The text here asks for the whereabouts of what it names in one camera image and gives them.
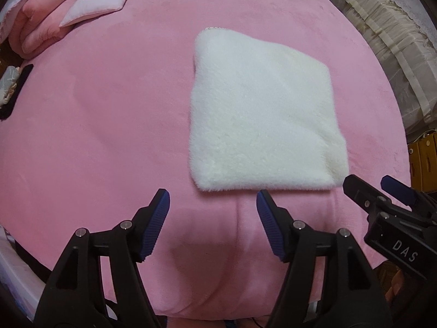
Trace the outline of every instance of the pink quilt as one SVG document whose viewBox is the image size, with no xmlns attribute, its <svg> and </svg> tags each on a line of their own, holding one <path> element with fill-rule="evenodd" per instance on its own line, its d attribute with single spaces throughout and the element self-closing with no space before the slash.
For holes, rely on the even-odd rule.
<svg viewBox="0 0 437 328">
<path fill-rule="evenodd" d="M 392 89 L 359 32 L 328 0 L 127 0 L 31 61 L 15 110 L 0 124 L 0 223 L 52 268 L 75 229 L 108 230 L 166 188 L 169 215 L 153 255 L 139 266 L 155 311 L 257 317 L 272 310 L 287 265 L 269 247 L 256 193 L 202 193 L 189 174 L 194 39 L 211 26 L 328 65 L 351 173 L 377 188 L 386 174 L 409 183 Z M 371 263 L 382 261 L 364 245 L 365 213 L 341 188 L 272 196 L 315 229 L 349 228 Z M 108 267 L 104 272 L 113 299 Z"/>
</svg>

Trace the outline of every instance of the white lettering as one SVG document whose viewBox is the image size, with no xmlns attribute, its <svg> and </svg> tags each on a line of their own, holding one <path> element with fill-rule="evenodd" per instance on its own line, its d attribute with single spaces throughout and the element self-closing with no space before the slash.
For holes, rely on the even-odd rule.
<svg viewBox="0 0 437 328">
<path fill-rule="evenodd" d="M 416 256 L 417 256 L 417 252 L 415 251 L 414 253 L 411 254 L 411 257 L 410 259 L 408 259 L 408 261 L 412 263 L 414 259 L 416 259 Z"/>
<path fill-rule="evenodd" d="M 401 241 L 397 241 L 396 244 L 393 246 L 393 250 L 399 250 L 402 246 Z"/>
<path fill-rule="evenodd" d="M 401 252 L 401 255 L 403 255 L 404 257 L 407 257 L 408 250 L 409 250 L 409 247 L 406 247 L 406 248 Z"/>
</svg>

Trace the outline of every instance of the screw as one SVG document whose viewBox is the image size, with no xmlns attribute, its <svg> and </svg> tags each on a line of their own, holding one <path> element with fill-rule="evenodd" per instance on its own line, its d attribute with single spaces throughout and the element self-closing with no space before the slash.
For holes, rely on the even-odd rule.
<svg viewBox="0 0 437 328">
<path fill-rule="evenodd" d="M 296 229 L 301 230 L 301 229 L 305 228 L 305 223 L 302 222 L 302 221 L 294 221 L 293 222 L 293 227 L 296 228 Z"/>
<path fill-rule="evenodd" d="M 340 233 L 340 236 L 343 236 L 345 238 L 350 236 L 350 230 L 348 230 L 347 228 L 340 228 L 338 233 Z"/>
<path fill-rule="evenodd" d="M 85 234 L 87 234 L 87 230 L 85 228 L 79 228 L 76 232 L 75 232 L 76 236 L 81 237 L 84 236 Z"/>
<path fill-rule="evenodd" d="M 132 227 L 132 222 L 127 220 L 127 221 L 123 221 L 120 223 L 120 227 L 122 229 L 129 229 L 130 227 Z"/>
</svg>

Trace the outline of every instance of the white fur fabric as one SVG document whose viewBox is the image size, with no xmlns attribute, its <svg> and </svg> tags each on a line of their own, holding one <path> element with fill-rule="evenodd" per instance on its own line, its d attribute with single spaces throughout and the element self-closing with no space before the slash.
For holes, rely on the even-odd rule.
<svg viewBox="0 0 437 328">
<path fill-rule="evenodd" d="M 195 45 L 190 167 L 203 191 L 320 190 L 349 173 L 326 65 L 223 28 Z"/>
</svg>

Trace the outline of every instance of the blue gripper pad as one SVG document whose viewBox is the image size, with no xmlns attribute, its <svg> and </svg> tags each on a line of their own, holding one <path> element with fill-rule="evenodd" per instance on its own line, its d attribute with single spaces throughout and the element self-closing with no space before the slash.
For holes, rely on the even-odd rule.
<svg viewBox="0 0 437 328">
<path fill-rule="evenodd" d="M 385 175 L 382 178 L 381 188 L 394 198 L 398 199 L 405 206 L 414 206 L 416 203 L 416 194 L 414 193 L 414 190 L 389 175 Z"/>
<path fill-rule="evenodd" d="M 158 236 L 161 232 L 161 228 L 167 217 L 168 210 L 170 209 L 170 194 L 167 190 L 163 191 L 161 199 L 156 206 L 149 224 L 143 233 L 143 247 L 141 248 L 140 256 L 144 260 L 153 252 L 153 248 L 158 240 Z"/>
<path fill-rule="evenodd" d="M 279 228 L 279 225 L 272 213 L 266 198 L 261 191 L 256 195 L 256 209 L 258 211 L 259 218 L 263 223 L 264 231 L 267 234 L 267 238 L 272 248 L 273 254 L 282 260 L 285 259 L 284 250 L 284 237 Z"/>
</svg>

